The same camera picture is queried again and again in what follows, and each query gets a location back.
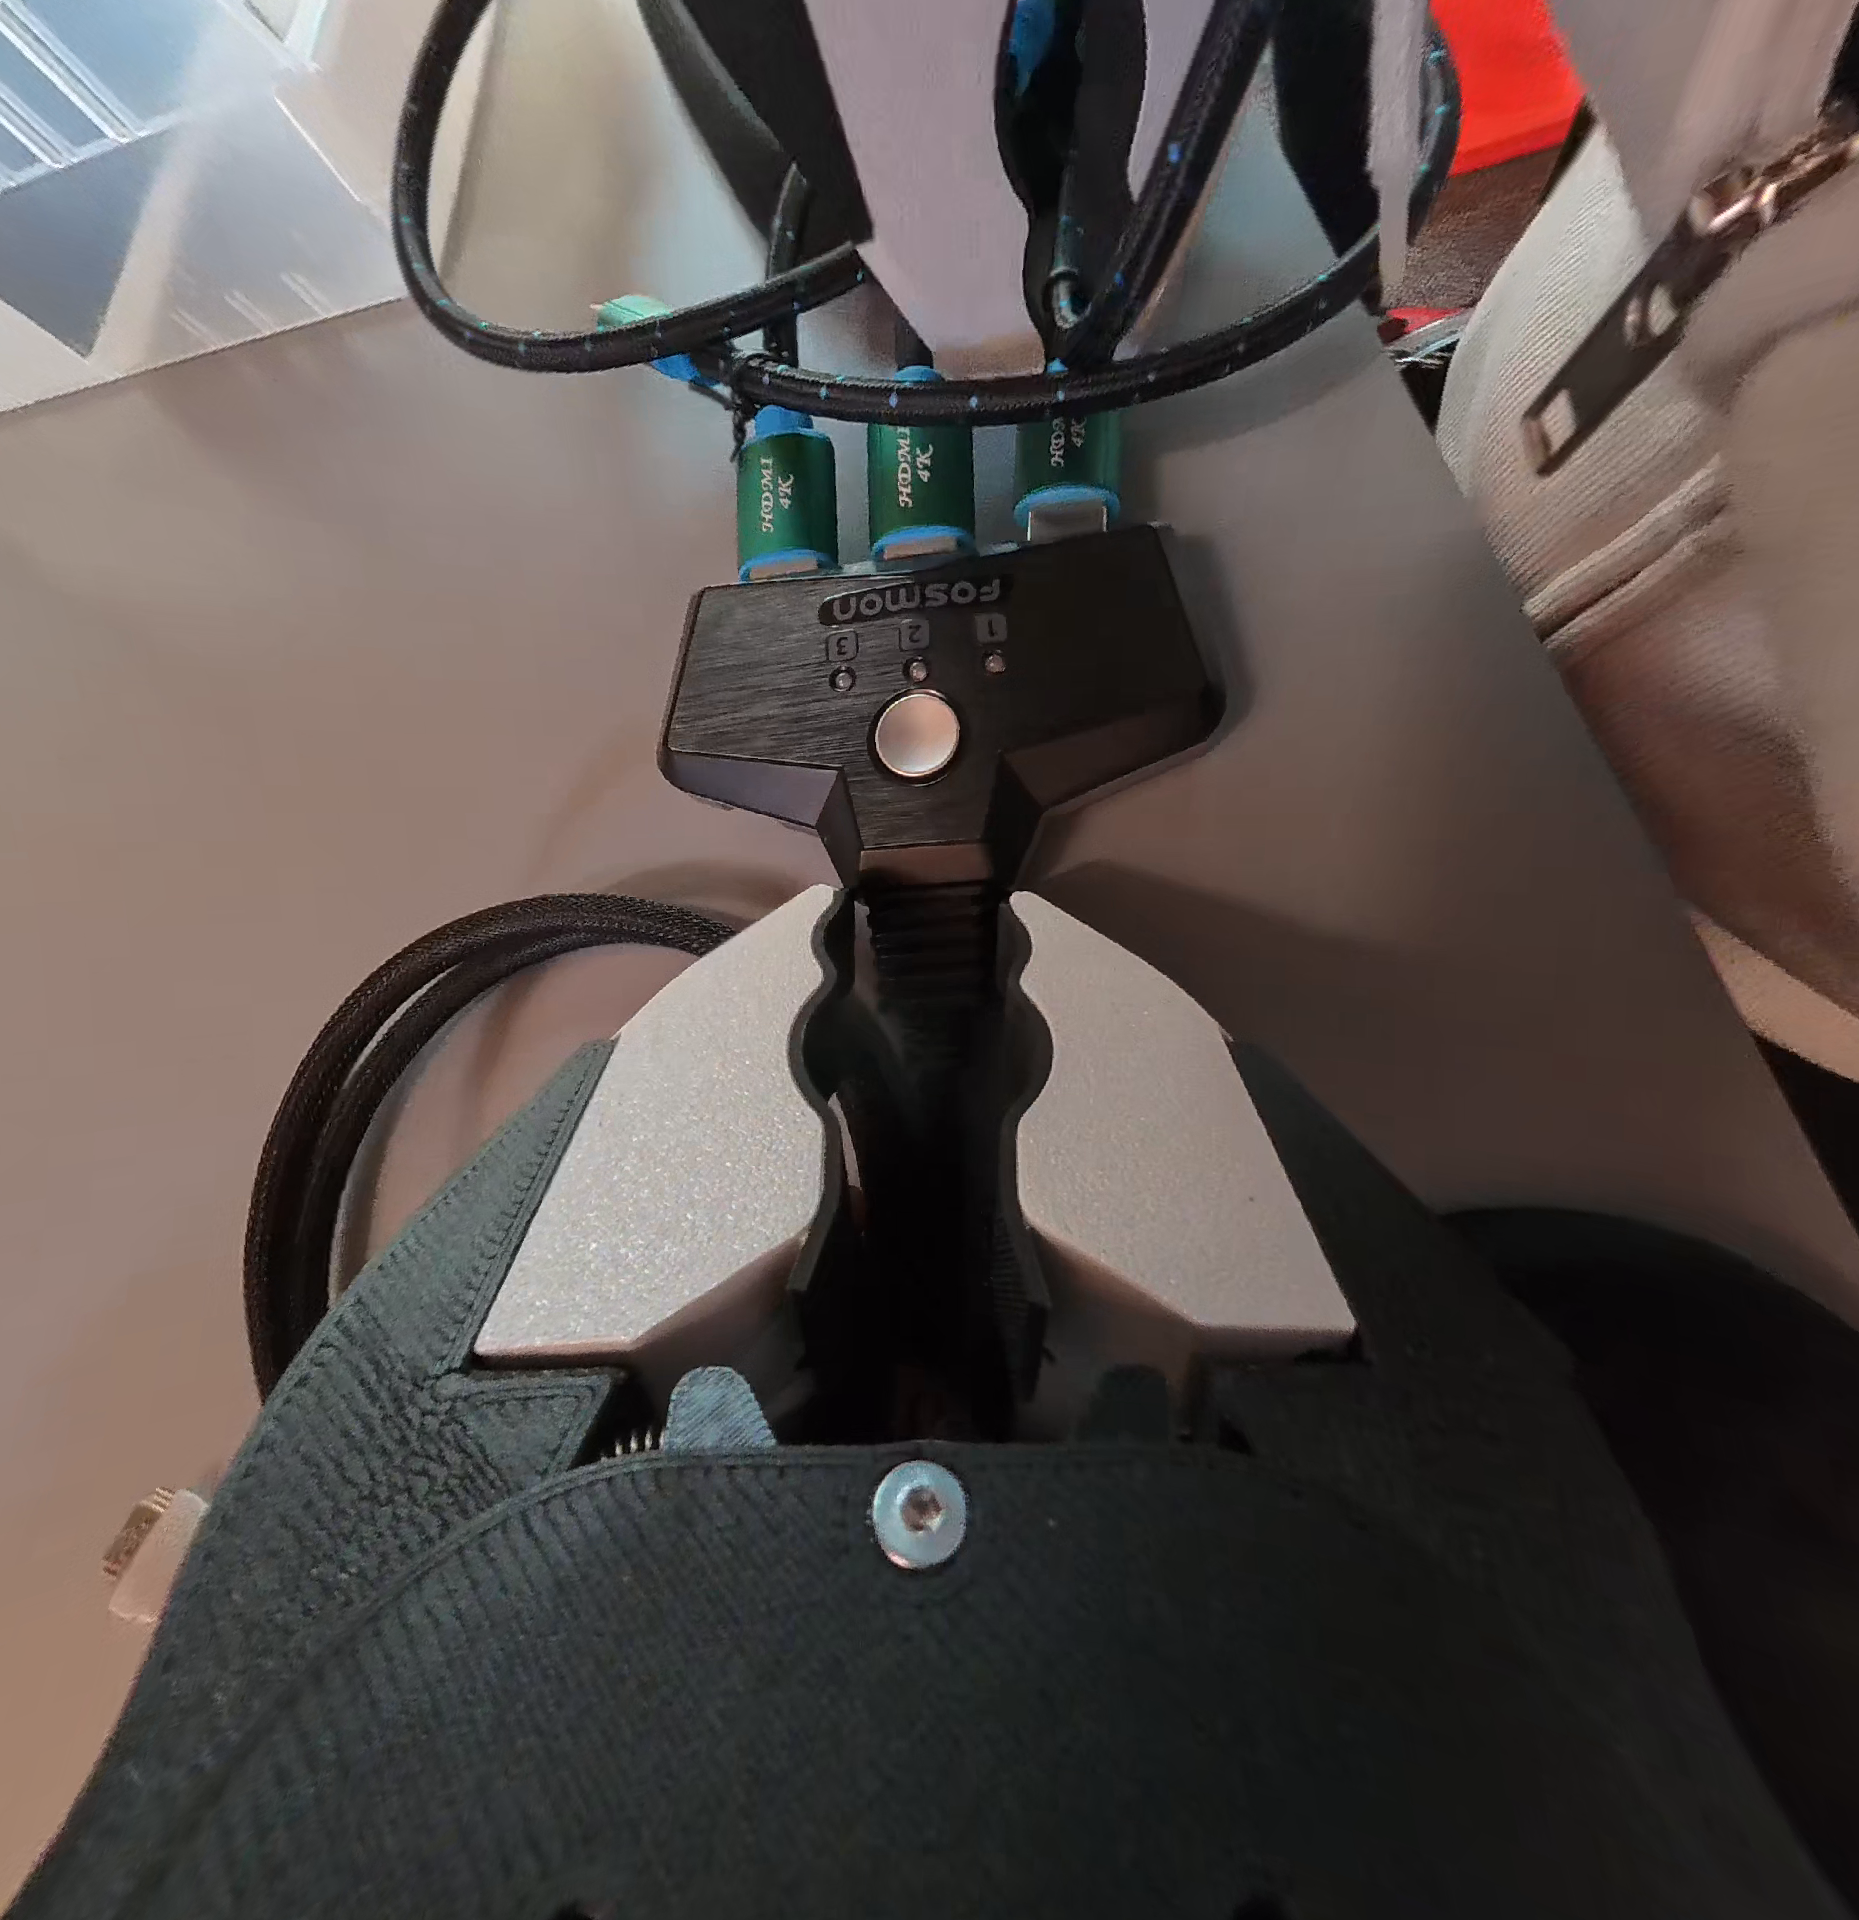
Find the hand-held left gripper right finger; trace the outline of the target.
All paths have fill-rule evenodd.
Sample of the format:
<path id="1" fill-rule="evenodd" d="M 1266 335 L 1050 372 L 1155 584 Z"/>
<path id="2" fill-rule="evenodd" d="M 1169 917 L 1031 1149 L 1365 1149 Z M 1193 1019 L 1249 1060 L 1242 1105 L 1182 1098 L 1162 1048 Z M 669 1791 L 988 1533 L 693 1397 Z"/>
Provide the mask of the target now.
<path id="1" fill-rule="evenodd" d="M 1211 1362 L 1344 1348 L 1350 1303 L 1225 1031 L 1036 893 L 1014 893 L 1008 915 L 1008 1011 L 1036 1090 L 1006 1161 L 1048 1293 L 1017 1425 L 1077 1425 L 1119 1367 L 1153 1368 L 1182 1414 Z"/>

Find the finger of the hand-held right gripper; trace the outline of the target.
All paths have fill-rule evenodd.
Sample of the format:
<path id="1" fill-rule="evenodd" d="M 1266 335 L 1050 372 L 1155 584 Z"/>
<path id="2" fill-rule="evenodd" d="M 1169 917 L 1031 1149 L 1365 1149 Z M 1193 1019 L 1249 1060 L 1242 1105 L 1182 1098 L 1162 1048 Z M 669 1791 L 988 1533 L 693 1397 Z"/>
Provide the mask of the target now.
<path id="1" fill-rule="evenodd" d="M 1077 368 L 1249 372 L 1373 299 L 1372 3 L 1077 3 Z"/>
<path id="2" fill-rule="evenodd" d="M 995 136 L 1008 1 L 809 1 L 871 235 L 862 260 L 940 368 L 1036 368 L 1029 216 Z"/>

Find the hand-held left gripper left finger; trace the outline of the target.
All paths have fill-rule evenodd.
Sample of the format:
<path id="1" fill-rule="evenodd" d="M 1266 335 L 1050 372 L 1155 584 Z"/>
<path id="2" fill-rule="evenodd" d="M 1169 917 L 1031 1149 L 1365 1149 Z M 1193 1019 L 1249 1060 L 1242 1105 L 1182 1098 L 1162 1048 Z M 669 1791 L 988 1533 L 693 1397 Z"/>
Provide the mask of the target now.
<path id="1" fill-rule="evenodd" d="M 798 1041 L 843 987 L 851 903 L 817 885 L 633 1012 L 473 1337 L 490 1367 L 628 1368 L 650 1405 L 702 1367 L 771 1427 L 817 1389 L 798 1292 L 846 1188 L 843 1130 Z"/>

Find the silver video switch hub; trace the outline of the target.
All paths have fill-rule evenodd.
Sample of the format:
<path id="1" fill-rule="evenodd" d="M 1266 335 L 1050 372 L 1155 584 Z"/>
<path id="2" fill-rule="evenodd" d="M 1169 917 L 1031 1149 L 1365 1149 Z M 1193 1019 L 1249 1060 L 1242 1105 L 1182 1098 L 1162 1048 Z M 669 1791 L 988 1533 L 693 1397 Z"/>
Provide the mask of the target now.
<path id="1" fill-rule="evenodd" d="M 850 887 L 1017 885 L 1047 816 L 1225 708 L 1157 526 L 704 589 L 659 740 L 685 793 L 809 829 Z"/>

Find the clear plastic box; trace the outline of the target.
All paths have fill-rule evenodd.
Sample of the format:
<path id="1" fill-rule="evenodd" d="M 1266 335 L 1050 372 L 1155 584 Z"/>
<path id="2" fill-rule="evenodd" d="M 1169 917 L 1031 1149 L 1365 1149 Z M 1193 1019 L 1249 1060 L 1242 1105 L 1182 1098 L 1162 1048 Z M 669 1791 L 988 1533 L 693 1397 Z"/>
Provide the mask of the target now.
<path id="1" fill-rule="evenodd" d="M 392 301 L 428 1 L 0 1 L 0 416 Z"/>

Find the grey desk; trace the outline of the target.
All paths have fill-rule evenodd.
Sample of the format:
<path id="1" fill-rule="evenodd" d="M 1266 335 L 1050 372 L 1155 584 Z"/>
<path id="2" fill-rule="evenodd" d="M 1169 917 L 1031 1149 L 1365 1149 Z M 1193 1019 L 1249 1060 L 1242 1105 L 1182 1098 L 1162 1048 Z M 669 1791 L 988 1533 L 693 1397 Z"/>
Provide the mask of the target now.
<path id="1" fill-rule="evenodd" d="M 1044 889 L 1273 1036 L 1438 1198 L 1622 1210 L 1724 1133 L 1620 802 L 1543 693 L 1404 399 L 1327 340 L 1160 407 L 1253 543 L 1256 708 L 1102 802 Z M 404 304 L 0 420 L 0 1670 L 111 1692 L 92 1554 L 252 1419 L 249 1167 L 317 1017 L 490 898 L 749 917 L 820 874 L 682 796 L 655 728 L 723 534 L 723 426 L 645 375 L 484 372 Z"/>

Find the red plastic basket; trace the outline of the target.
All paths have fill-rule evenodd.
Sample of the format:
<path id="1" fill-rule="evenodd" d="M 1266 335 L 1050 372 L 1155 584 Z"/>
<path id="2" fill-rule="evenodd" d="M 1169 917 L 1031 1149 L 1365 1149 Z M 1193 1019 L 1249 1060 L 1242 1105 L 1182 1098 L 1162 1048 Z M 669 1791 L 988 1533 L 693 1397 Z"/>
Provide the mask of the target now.
<path id="1" fill-rule="evenodd" d="M 1553 153 L 1584 88 L 1549 1 L 1434 1 L 1461 91 L 1451 174 Z"/>

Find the person's white hoodie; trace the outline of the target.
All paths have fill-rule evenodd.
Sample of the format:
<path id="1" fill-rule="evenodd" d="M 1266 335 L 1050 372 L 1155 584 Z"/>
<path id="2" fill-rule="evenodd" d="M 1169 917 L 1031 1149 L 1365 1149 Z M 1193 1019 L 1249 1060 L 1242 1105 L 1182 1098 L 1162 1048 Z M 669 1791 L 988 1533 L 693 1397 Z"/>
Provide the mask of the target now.
<path id="1" fill-rule="evenodd" d="M 1859 3 L 1557 3 L 1595 128 L 1469 315 L 1438 444 L 1744 1019 L 1859 1080 L 1859 154 L 1552 474 L 1522 417 L 1688 200 L 1859 121 Z"/>

